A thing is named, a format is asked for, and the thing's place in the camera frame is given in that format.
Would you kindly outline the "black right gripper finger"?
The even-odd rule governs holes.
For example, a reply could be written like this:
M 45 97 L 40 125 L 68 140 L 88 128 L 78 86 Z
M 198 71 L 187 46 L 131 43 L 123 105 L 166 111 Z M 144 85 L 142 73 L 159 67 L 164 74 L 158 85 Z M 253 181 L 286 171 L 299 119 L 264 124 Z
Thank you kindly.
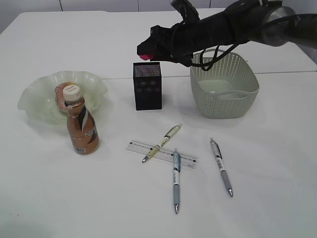
M 171 57 L 170 55 L 166 54 L 156 54 L 151 58 L 151 61 L 166 61 L 166 62 L 171 62 Z
M 155 56 L 158 51 L 158 40 L 153 37 L 147 38 L 137 46 L 138 56 Z

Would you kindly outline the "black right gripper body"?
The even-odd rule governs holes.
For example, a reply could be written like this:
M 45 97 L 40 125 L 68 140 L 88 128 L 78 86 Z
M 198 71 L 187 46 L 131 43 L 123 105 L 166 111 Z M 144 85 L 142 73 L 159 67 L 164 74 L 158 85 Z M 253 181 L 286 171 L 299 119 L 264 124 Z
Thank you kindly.
M 183 66 L 190 66 L 192 63 L 193 53 L 181 54 L 176 49 L 176 36 L 178 31 L 186 31 L 188 27 L 194 26 L 195 23 L 186 23 L 181 21 L 174 24 L 171 28 L 161 27 L 159 25 L 150 28 L 150 37 L 158 40 L 157 54 L 170 55 L 171 62 L 180 63 Z

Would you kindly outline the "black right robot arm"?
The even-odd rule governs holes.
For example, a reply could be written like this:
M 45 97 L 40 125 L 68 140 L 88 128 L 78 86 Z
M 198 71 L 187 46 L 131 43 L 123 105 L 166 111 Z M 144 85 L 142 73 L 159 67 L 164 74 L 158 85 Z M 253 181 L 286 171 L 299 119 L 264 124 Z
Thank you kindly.
M 188 0 L 170 4 L 182 21 L 171 28 L 151 27 L 149 38 L 137 46 L 141 59 L 208 71 L 237 46 L 250 41 L 273 47 L 287 42 L 317 47 L 317 15 L 296 14 L 280 0 L 238 0 L 204 19 Z

